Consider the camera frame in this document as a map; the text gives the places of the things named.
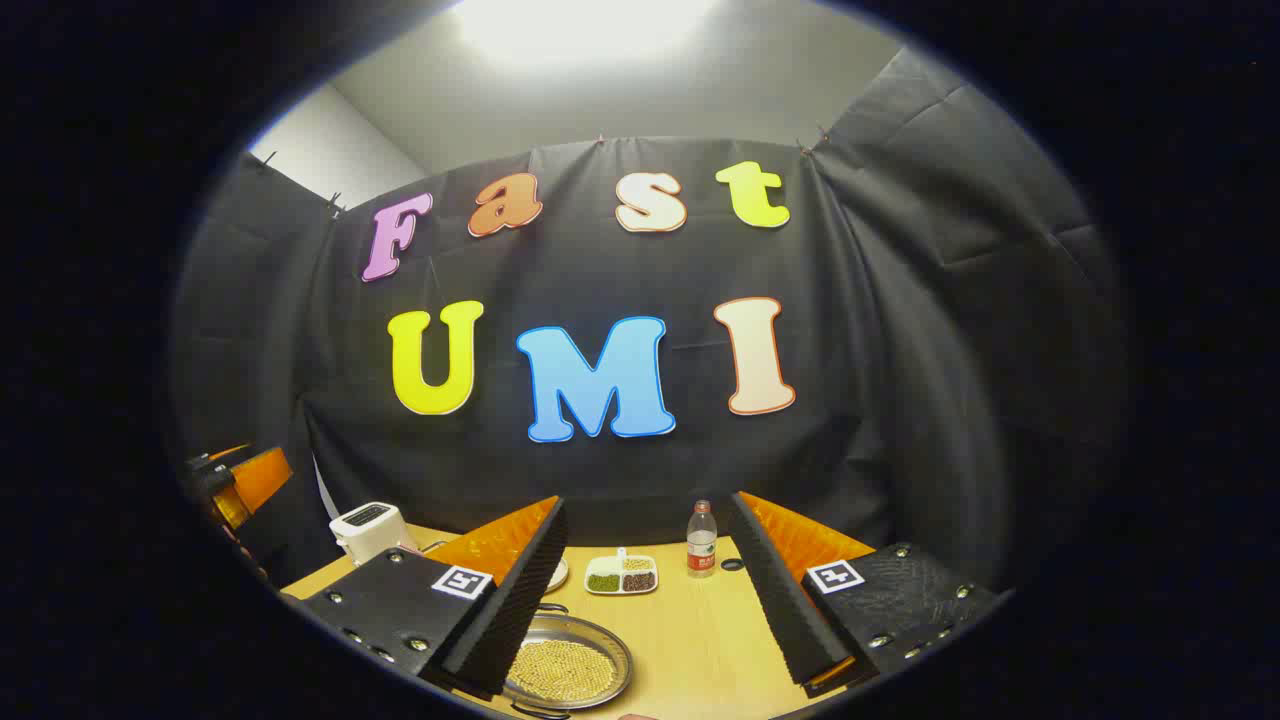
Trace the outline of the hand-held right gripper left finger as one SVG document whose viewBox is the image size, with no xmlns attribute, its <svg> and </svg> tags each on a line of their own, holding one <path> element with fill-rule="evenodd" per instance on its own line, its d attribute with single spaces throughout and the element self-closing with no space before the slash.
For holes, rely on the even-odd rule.
<svg viewBox="0 0 1280 720">
<path fill-rule="evenodd" d="M 398 498 L 335 515 L 337 561 L 283 591 L 329 639 L 415 682 L 499 694 L 564 553 L 557 495 L 449 520 L 426 544 L 430 515 Z"/>
</svg>

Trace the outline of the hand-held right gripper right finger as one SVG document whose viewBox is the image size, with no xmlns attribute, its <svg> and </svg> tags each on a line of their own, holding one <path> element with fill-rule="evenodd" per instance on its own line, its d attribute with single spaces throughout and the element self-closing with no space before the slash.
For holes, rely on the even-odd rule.
<svg viewBox="0 0 1280 720">
<path fill-rule="evenodd" d="M 904 671 L 1004 598 L 916 543 L 876 550 L 746 492 L 728 515 L 785 666 L 810 697 Z"/>
</svg>

